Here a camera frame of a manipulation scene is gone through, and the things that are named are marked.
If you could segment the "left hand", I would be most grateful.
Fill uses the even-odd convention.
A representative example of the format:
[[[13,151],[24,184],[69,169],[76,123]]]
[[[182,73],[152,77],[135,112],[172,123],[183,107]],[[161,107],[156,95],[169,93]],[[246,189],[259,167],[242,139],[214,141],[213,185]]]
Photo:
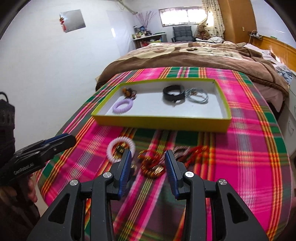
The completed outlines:
[[[25,179],[25,183],[23,186],[23,193],[26,199],[32,201],[33,203],[36,203],[38,200],[35,187],[36,187],[36,178],[34,174],[31,174]]]

